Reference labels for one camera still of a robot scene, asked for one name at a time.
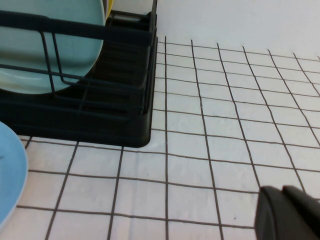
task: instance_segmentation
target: white wall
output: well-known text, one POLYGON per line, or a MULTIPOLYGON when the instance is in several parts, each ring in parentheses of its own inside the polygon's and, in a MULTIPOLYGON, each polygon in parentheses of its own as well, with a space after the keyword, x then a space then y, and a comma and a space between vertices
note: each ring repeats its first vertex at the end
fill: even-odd
MULTIPOLYGON (((147 13, 152 0, 115 0, 147 13)), ((320 55, 319 0, 158 0, 158 35, 170 42, 320 55)))

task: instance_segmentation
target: black dish rack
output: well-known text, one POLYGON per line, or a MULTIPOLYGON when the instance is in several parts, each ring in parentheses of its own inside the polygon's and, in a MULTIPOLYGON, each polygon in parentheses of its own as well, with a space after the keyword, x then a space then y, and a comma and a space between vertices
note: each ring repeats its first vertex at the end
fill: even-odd
POLYGON ((0 10, 0 26, 39 32, 47 70, 5 64, 0 68, 45 74, 51 84, 48 94, 0 90, 0 121, 19 135, 146 145, 151 136, 156 72, 156 8, 157 0, 153 0, 147 15, 112 10, 105 26, 0 10), (44 33, 52 34, 58 72, 51 71, 44 33), (103 40, 100 56, 86 76, 62 72, 56 34, 103 40), (53 76, 69 87, 56 92, 53 76))

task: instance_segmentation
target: blue plate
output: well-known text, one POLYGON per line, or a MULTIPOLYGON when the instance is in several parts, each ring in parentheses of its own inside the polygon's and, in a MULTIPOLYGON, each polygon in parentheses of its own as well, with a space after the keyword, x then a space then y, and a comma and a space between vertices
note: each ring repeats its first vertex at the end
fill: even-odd
POLYGON ((28 159, 21 140, 0 122, 0 231, 20 199, 27 175, 28 159))
MULTIPOLYGON (((86 24, 104 25, 102 0, 0 0, 0 9, 25 14, 36 14, 51 19, 86 24)), ((39 32, 0 27, 0 64, 48 70, 42 38, 39 32)), ((51 70, 59 72, 53 37, 45 33, 51 70)), ((95 64, 103 41, 71 35, 56 35, 62 72, 85 76, 95 64)), ((53 76, 56 91, 69 87, 60 77, 53 76)), ((76 83, 78 80, 65 78, 76 83)), ((0 68, 0 88, 21 94, 51 93, 47 74, 0 68)))

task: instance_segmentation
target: tile countertop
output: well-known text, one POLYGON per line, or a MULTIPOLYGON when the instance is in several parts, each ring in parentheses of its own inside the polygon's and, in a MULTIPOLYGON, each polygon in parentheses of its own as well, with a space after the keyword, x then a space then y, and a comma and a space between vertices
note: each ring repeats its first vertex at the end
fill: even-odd
POLYGON ((320 199, 320 59, 166 42, 150 143, 20 136, 29 175, 0 240, 254 240, 260 186, 320 199))

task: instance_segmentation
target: yellow plate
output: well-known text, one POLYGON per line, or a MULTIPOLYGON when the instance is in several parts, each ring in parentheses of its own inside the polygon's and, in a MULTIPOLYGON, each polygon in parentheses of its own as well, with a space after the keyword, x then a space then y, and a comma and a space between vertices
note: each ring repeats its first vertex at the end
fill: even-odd
POLYGON ((114 0, 109 0, 109 5, 108 5, 108 17, 110 15, 110 12, 111 12, 111 9, 112 9, 112 6, 114 5, 114 0))

